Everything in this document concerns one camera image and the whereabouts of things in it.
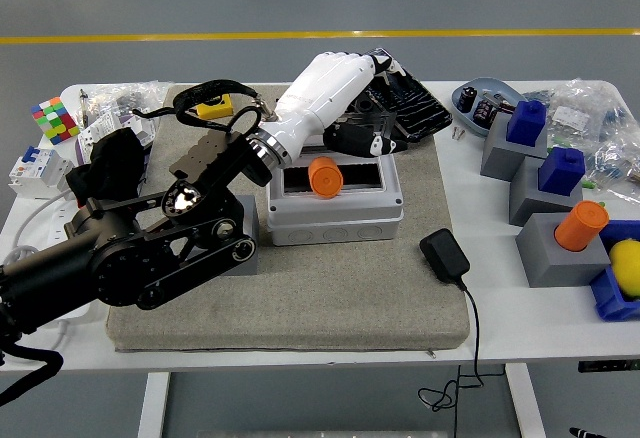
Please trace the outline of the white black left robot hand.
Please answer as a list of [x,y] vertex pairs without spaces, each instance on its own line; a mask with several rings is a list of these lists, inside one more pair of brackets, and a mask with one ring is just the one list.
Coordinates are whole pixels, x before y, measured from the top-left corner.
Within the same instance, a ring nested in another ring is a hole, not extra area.
[[256,143],[284,167],[297,160],[305,141],[323,134],[383,72],[403,73],[391,56],[324,52],[285,90],[272,117],[259,125]]

